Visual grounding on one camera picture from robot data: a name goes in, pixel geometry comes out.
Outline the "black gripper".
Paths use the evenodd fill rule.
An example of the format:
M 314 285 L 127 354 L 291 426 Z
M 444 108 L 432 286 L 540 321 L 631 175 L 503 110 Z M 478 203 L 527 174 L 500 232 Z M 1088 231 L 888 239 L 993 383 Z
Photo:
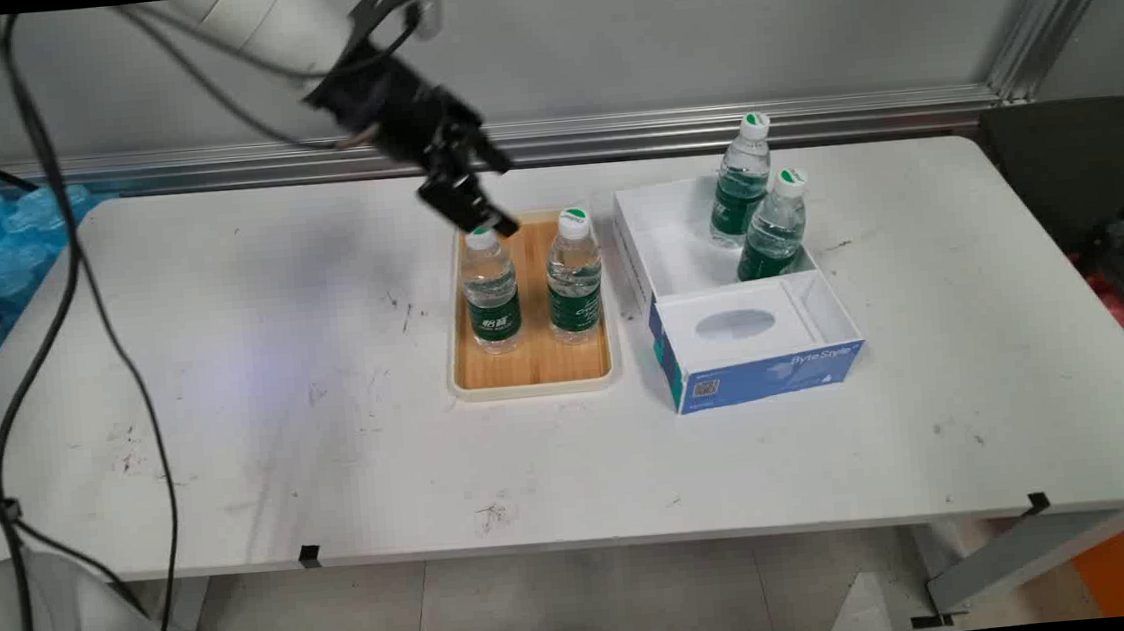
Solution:
M 479 112 L 452 91 L 424 80 L 404 58 L 375 54 L 359 70 L 337 69 L 314 85 L 303 102 L 329 111 L 348 135 L 370 133 L 368 143 L 381 156 L 418 166 L 427 174 L 418 198 L 464 235 L 482 228 L 508 238 L 520 229 L 520 223 L 490 202 L 478 177 L 468 171 L 470 159 L 478 157 L 504 175 L 515 166 L 514 159 L 489 138 Z

